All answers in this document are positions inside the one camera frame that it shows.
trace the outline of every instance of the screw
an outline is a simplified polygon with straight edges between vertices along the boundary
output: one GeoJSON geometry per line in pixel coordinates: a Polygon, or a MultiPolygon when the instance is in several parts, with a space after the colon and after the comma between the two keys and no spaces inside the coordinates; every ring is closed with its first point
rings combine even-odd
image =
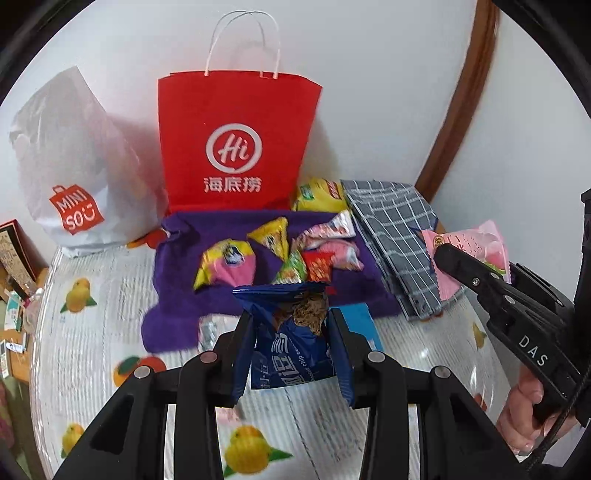
{"type": "Polygon", "coordinates": [[[368,360],[375,364],[379,364],[386,360],[386,356],[382,352],[373,351],[368,353],[368,360]]]}
{"type": "Polygon", "coordinates": [[[146,378],[150,374],[150,368],[142,365],[134,371],[135,378],[146,378]]]}
{"type": "Polygon", "coordinates": [[[449,378],[452,375],[452,371],[449,370],[448,367],[444,367],[443,365],[435,367],[433,371],[435,372],[435,375],[437,375],[439,378],[449,378]]]}
{"type": "Polygon", "coordinates": [[[208,350],[207,352],[203,352],[199,358],[204,364],[212,364],[217,360],[217,353],[212,350],[208,350]]]}

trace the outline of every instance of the candy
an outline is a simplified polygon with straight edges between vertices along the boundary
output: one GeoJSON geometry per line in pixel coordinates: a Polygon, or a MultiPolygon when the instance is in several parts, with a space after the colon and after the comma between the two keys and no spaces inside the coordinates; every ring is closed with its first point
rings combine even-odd
{"type": "Polygon", "coordinates": [[[308,269],[308,281],[330,283],[332,252],[302,252],[301,256],[308,269]]]}
{"type": "Polygon", "coordinates": [[[464,250],[496,271],[507,283],[511,283],[509,256],[503,237],[492,220],[487,220],[477,228],[452,233],[439,234],[431,230],[423,230],[423,238],[435,269],[441,300],[449,299],[460,288],[460,284],[439,270],[433,260],[436,248],[443,244],[452,244],[454,247],[464,250]]]}
{"type": "Polygon", "coordinates": [[[251,285],[255,276],[256,258],[248,242],[226,239],[205,250],[193,289],[217,281],[232,287],[251,285]]]}
{"type": "Polygon", "coordinates": [[[332,266],[340,270],[363,270],[359,261],[359,248],[347,240],[329,240],[318,247],[320,252],[332,252],[332,266]]]}
{"type": "Polygon", "coordinates": [[[276,218],[246,234],[246,236],[267,247],[281,258],[281,261],[287,260],[290,249],[287,243],[287,218],[276,218]]]}
{"type": "Polygon", "coordinates": [[[306,264],[298,250],[292,250],[287,261],[281,266],[273,284],[278,283],[302,283],[306,281],[306,264]]]}
{"type": "Polygon", "coordinates": [[[343,210],[328,223],[314,225],[301,233],[291,244],[292,250],[311,250],[327,240],[353,238],[355,228],[348,210],[343,210]]]}

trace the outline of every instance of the red paper bag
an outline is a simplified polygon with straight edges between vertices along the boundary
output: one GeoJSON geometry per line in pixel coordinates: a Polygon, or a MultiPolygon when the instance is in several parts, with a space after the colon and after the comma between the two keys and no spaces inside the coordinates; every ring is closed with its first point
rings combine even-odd
{"type": "Polygon", "coordinates": [[[160,79],[171,212],[288,209],[321,89],[277,72],[206,68],[160,79]]]}

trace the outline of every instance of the purple towel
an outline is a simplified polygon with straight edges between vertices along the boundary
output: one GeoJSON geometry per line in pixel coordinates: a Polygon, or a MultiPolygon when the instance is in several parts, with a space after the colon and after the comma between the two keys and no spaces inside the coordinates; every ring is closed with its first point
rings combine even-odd
{"type": "MultiPolygon", "coordinates": [[[[199,318],[212,313],[240,315],[242,307],[227,284],[206,286],[193,291],[195,275],[202,253],[213,244],[232,238],[246,240],[246,234],[277,217],[288,219],[287,236],[297,237],[307,228],[325,223],[335,216],[323,212],[289,210],[250,210],[235,212],[179,212],[163,221],[171,232],[158,246],[154,266],[154,288],[159,302],[144,317],[142,338],[148,352],[168,352],[197,345],[199,318]]],[[[365,264],[361,272],[333,270],[329,296],[331,306],[365,302],[371,315],[397,315],[400,307],[381,280],[371,253],[358,235],[355,242],[365,264]]],[[[256,255],[255,285],[270,283],[281,266],[281,260],[269,249],[251,241],[256,255]]]]}

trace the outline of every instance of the white wall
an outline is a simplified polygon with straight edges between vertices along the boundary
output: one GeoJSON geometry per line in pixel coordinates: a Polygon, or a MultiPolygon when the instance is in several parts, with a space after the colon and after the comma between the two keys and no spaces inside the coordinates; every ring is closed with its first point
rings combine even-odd
{"type": "MultiPolygon", "coordinates": [[[[97,0],[42,49],[0,107],[0,221],[18,218],[51,258],[54,244],[4,174],[15,165],[12,118],[36,89],[78,65],[138,154],[158,161],[157,79],[202,69],[215,22],[237,8],[275,15],[281,71],[324,86],[304,174],[413,182],[457,83],[474,7],[475,0],[97,0]]],[[[258,68],[258,35],[252,19],[235,22],[212,66],[258,68]]],[[[266,60],[271,65],[271,51],[266,60]]]]}
{"type": "Polygon", "coordinates": [[[448,230],[494,219],[513,262],[574,297],[591,119],[558,68],[503,15],[470,130],[433,206],[448,230]]]}

